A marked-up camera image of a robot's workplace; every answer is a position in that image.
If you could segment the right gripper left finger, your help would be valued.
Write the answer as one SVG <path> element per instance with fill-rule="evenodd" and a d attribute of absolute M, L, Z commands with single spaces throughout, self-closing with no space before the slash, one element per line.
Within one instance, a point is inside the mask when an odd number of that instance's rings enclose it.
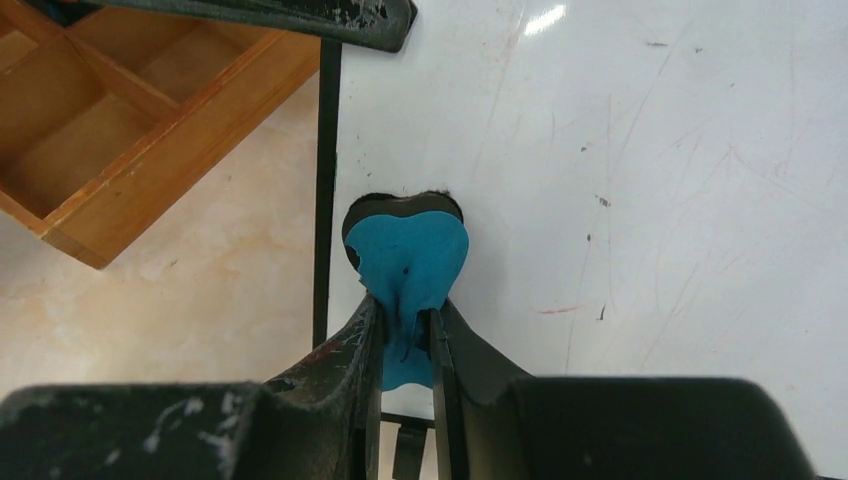
<path fill-rule="evenodd" d="M 40 385 L 1 404 L 5 479 L 373 479 L 383 313 L 272 379 Z"/>

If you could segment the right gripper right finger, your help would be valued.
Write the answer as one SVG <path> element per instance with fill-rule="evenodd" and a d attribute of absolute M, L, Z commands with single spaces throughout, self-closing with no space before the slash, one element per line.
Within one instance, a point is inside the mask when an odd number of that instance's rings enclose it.
<path fill-rule="evenodd" d="M 783 412 L 729 378 L 538 377 L 446 303 L 429 314 L 449 479 L 812 479 Z"/>

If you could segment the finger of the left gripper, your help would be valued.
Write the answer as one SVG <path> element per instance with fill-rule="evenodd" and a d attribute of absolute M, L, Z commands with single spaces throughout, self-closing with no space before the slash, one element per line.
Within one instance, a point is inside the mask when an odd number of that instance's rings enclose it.
<path fill-rule="evenodd" d="M 409 0 L 101 0 L 102 6 L 289 30 L 397 53 L 418 15 Z"/>

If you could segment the blue whiteboard eraser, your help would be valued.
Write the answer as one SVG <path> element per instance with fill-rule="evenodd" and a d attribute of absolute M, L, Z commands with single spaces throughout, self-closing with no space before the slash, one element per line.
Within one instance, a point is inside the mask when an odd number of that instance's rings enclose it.
<path fill-rule="evenodd" d="M 347 258 L 386 318 L 382 389 L 433 385 L 429 326 L 466 261 L 469 234 L 446 192 L 369 193 L 342 222 Z"/>

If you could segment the white whiteboard with black frame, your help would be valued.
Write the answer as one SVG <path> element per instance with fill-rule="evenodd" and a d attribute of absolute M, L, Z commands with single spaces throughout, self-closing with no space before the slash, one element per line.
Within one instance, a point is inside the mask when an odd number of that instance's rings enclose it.
<path fill-rule="evenodd" d="M 335 224 L 446 191 L 515 363 L 749 379 L 846 476 L 845 2 L 422 1 L 339 83 Z"/>

